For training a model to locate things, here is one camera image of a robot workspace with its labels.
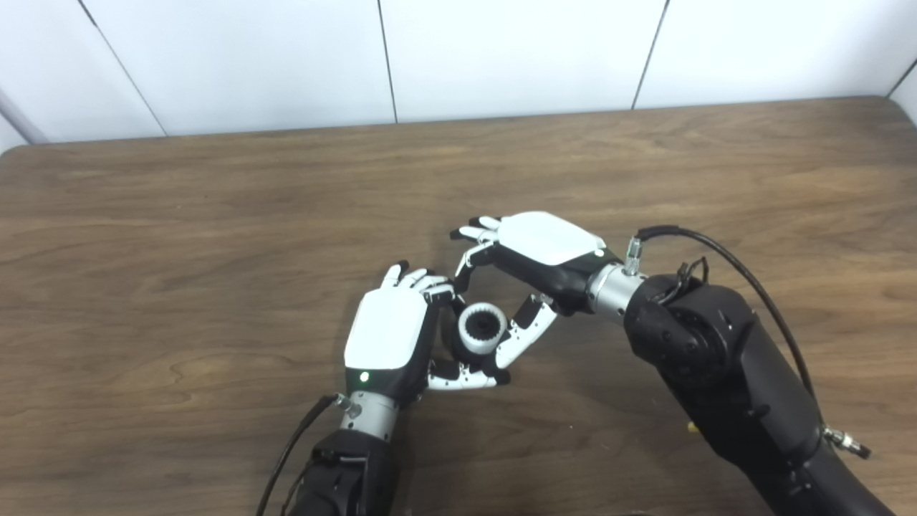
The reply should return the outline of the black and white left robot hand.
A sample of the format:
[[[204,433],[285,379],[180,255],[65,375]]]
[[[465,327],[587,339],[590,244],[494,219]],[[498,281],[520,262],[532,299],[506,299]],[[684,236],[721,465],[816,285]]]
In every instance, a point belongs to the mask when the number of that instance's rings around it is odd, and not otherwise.
[[[428,389],[507,385],[510,373],[484,362],[508,327],[500,308],[468,304],[448,277],[400,260],[358,304],[344,350],[347,394],[406,408]]]

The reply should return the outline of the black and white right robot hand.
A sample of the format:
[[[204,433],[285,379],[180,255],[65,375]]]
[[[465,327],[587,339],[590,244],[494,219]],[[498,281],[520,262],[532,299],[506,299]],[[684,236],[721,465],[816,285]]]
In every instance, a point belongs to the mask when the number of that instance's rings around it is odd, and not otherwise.
[[[473,272],[496,267],[533,288],[485,365],[507,369],[559,316],[600,315],[622,324],[642,278],[625,270],[599,236],[544,211],[502,218],[479,216],[450,231],[471,242],[454,277],[456,293],[471,286]]]

